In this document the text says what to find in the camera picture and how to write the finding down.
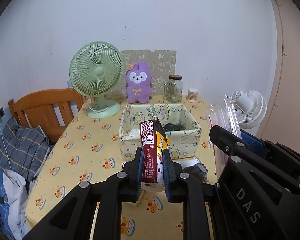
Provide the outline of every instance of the fabric storage box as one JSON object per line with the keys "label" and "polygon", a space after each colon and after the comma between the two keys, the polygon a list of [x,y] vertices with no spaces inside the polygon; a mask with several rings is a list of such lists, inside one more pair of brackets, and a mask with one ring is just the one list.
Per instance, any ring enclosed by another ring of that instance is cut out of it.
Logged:
{"label": "fabric storage box", "polygon": [[181,124],[184,130],[167,132],[171,140],[171,157],[180,159],[195,155],[201,127],[191,115],[191,110],[183,104],[156,104],[156,105],[127,105],[123,109],[119,128],[119,144],[122,159],[134,159],[137,147],[141,147],[139,123],[159,119],[162,126],[167,123]]}

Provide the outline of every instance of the fan grille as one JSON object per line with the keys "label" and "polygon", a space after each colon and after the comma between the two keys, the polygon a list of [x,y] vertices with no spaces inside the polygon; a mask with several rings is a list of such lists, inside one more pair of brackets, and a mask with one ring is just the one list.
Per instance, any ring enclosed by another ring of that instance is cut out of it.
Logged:
{"label": "fan grille", "polygon": [[73,57],[69,69],[73,88],[90,97],[111,90],[118,83],[121,73],[120,52],[102,41],[81,48]]}
{"label": "fan grille", "polygon": [[252,99],[253,108],[249,112],[240,114],[238,122],[241,128],[251,129],[257,126],[265,117],[267,104],[258,91],[248,91],[245,94],[248,98]]}

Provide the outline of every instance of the wooden bed frame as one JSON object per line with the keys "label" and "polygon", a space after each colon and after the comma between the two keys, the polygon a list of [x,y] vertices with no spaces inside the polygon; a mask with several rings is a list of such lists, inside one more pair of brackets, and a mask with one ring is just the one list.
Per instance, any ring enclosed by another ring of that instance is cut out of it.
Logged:
{"label": "wooden bed frame", "polygon": [[[73,119],[70,102],[75,101],[78,111],[85,103],[83,96],[72,88],[48,89],[31,93],[20,98],[17,102],[8,102],[12,117],[25,127],[41,125],[50,141],[58,141],[66,127]],[[53,104],[57,104],[65,123],[61,126]]]}

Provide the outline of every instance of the plaid pillowcase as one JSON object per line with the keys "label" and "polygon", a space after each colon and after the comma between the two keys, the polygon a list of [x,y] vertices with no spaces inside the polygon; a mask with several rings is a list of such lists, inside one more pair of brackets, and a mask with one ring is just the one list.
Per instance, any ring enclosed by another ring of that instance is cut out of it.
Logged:
{"label": "plaid pillowcase", "polygon": [[38,176],[50,152],[48,138],[42,133],[41,128],[19,126],[13,117],[7,122],[2,135],[0,169],[12,169],[30,182]]}

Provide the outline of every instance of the door frame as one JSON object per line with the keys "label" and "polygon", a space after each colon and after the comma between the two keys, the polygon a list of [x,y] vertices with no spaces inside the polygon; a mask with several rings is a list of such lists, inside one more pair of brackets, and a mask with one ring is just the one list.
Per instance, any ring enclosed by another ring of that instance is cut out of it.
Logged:
{"label": "door frame", "polygon": [[274,18],[275,18],[275,25],[277,28],[277,64],[275,68],[275,74],[274,74],[274,81],[273,86],[267,106],[267,111],[264,119],[262,120],[260,127],[258,129],[258,132],[256,134],[256,137],[261,138],[262,133],[266,128],[266,125],[269,121],[270,115],[272,113],[272,110],[274,107],[277,107],[275,105],[275,100],[278,94],[279,90],[279,84],[281,79],[281,73],[282,73],[282,62],[283,62],[283,30],[282,30],[282,21],[281,21],[281,15],[279,11],[279,6],[277,0],[271,0],[273,11],[274,11]]}

